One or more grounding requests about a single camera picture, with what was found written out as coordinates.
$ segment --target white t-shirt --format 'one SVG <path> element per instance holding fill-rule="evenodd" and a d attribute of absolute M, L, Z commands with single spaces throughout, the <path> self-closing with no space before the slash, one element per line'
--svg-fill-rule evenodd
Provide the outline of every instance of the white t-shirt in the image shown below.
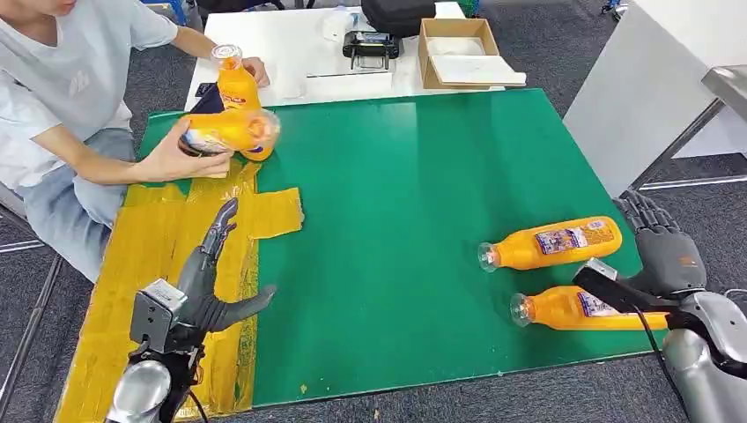
<path fill-rule="evenodd" d="M 33 186 L 63 165 L 32 137 L 58 124 L 81 142 L 129 129 L 129 53 L 174 40 L 177 27 L 138 0 L 79 0 L 57 18 L 57 47 L 0 19 L 0 182 Z"/>

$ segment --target person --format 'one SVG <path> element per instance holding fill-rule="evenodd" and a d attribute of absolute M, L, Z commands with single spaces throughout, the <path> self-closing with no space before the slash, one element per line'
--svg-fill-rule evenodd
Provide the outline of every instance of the person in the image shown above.
<path fill-rule="evenodd" d="M 0 0 L 0 182 L 23 198 L 40 239 L 94 282 L 127 184 L 228 170 L 228 153 L 181 152 L 187 120 L 135 161 L 130 51 L 169 43 L 196 57 L 215 46 L 138 0 Z M 270 82 L 259 58 L 243 64 Z"/>

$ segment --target white table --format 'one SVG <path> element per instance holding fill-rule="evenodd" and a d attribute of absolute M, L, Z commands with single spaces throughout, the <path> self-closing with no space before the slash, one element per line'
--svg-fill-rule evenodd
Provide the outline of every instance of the white table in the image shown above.
<path fill-rule="evenodd" d="M 348 8 L 360 11 L 359 7 Z M 418 70 L 418 37 L 403 40 L 404 53 L 390 63 L 394 64 L 391 86 L 367 90 L 365 84 L 354 80 L 344 86 L 329 86 L 325 78 L 304 78 L 308 70 L 339 69 L 349 67 L 350 59 L 343 57 L 341 44 L 322 36 L 322 21 L 331 9 L 301 9 L 288 11 L 252 11 L 243 13 L 212 14 L 205 27 L 205 35 L 218 44 L 232 43 L 241 47 L 244 56 L 258 56 L 267 65 L 270 86 L 260 90 L 263 106 L 320 103 L 341 100 L 406 97 L 411 95 L 458 93 L 453 90 L 425 90 Z M 456 2 L 436 3 L 437 18 L 463 19 L 464 14 Z M 218 70 L 209 60 L 199 59 L 192 76 L 192 85 L 185 110 L 196 103 L 195 92 L 203 82 L 215 82 Z M 287 98 L 289 85 L 306 80 L 305 93 Z"/>
<path fill-rule="evenodd" d="M 631 2 L 563 119 L 612 197 L 714 102 L 701 84 L 711 68 L 747 63 L 742 9 L 743 0 Z M 718 126 L 726 121 L 743 124 L 728 109 L 719 115 L 681 155 L 747 151 L 747 130 L 739 145 L 707 136 L 723 133 Z"/>

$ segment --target robotic hand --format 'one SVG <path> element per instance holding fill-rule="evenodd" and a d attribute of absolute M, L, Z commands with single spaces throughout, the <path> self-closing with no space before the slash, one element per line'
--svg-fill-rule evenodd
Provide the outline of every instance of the robotic hand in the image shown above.
<path fill-rule="evenodd" d="M 158 279 L 135 294 L 129 338 L 140 346 L 129 354 L 117 384 L 107 422 L 170 423 L 196 379 L 208 332 L 220 332 L 270 304 L 274 286 L 229 304 L 214 293 L 218 258 L 228 233 L 236 227 L 236 198 L 218 211 L 207 234 L 192 251 L 176 287 Z M 204 413 L 197 402 L 197 407 Z"/>
<path fill-rule="evenodd" d="M 573 282 L 622 313 L 638 313 L 646 327 L 641 312 L 669 312 L 659 358 L 690 420 L 747 423 L 747 318 L 727 297 L 705 290 L 698 248 L 665 210 L 632 191 L 618 205 L 635 232 L 643 270 L 620 278 L 591 259 Z M 657 350 L 650 333 L 649 339 Z"/>

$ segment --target gray pants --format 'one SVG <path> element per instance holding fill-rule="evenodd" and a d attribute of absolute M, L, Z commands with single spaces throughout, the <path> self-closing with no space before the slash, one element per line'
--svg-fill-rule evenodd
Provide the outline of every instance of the gray pants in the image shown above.
<path fill-rule="evenodd" d="M 85 144 L 103 156 L 135 161 L 132 134 L 126 130 L 100 130 Z M 89 182 L 63 166 L 44 175 L 38 185 L 16 192 L 39 238 L 95 282 L 126 190 L 127 185 Z"/>

